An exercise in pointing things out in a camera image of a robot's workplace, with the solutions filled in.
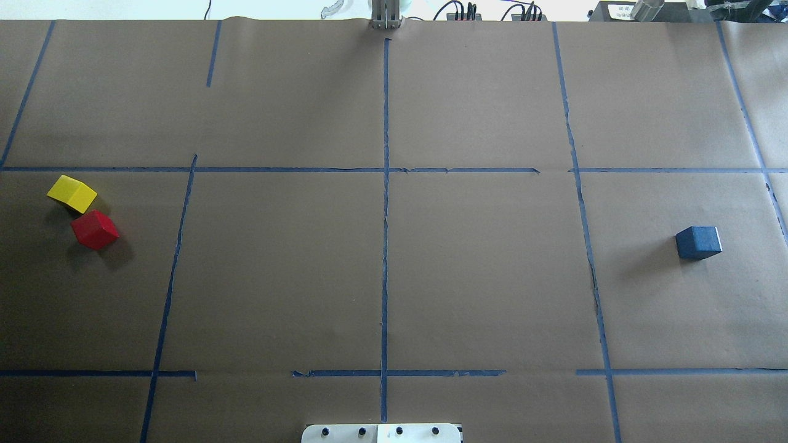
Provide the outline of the metal cup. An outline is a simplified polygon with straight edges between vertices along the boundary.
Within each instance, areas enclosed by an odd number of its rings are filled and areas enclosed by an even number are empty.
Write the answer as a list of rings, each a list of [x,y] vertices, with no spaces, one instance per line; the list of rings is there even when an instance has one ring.
[[[630,17],[635,22],[653,22],[664,4],[664,0],[637,0],[630,11]]]

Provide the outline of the black box under cup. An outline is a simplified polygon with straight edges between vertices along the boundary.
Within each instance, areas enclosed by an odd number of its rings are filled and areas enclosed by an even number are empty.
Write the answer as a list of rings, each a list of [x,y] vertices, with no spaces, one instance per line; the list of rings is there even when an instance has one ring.
[[[707,9],[692,9],[686,2],[665,2],[660,8],[647,1],[600,1],[588,14],[588,22],[712,23]]]

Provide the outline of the yellow wooden cube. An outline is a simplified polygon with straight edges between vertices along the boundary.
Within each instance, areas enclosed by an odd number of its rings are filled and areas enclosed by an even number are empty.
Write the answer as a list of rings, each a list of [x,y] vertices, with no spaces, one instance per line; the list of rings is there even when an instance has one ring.
[[[84,182],[61,175],[48,190],[47,197],[84,214],[97,198],[97,193]]]

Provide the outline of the aluminium frame post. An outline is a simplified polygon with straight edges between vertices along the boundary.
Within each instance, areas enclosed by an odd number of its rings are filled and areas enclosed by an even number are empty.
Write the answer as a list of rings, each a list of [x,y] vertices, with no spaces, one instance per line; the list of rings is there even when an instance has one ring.
[[[372,0],[371,28],[398,29],[402,24],[400,0]]]

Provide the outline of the power strip with plugs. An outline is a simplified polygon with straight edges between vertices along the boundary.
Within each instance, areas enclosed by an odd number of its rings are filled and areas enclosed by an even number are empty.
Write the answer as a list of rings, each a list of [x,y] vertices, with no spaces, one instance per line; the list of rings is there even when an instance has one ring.
[[[441,12],[446,12],[448,22],[481,22],[483,19],[474,2],[450,1],[442,6]]]

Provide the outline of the red wooden cube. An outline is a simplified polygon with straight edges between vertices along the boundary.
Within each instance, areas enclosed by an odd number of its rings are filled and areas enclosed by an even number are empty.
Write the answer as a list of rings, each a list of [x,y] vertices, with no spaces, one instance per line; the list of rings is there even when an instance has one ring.
[[[98,210],[90,210],[70,223],[78,244],[91,250],[102,250],[120,239],[112,219]]]

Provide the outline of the blue wooden cube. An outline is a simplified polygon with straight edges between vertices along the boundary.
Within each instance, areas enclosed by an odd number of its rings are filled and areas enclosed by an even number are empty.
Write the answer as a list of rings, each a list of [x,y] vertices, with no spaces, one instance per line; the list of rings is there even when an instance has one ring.
[[[713,225],[691,225],[676,233],[675,243],[678,257],[690,261],[700,261],[723,251],[720,233]]]

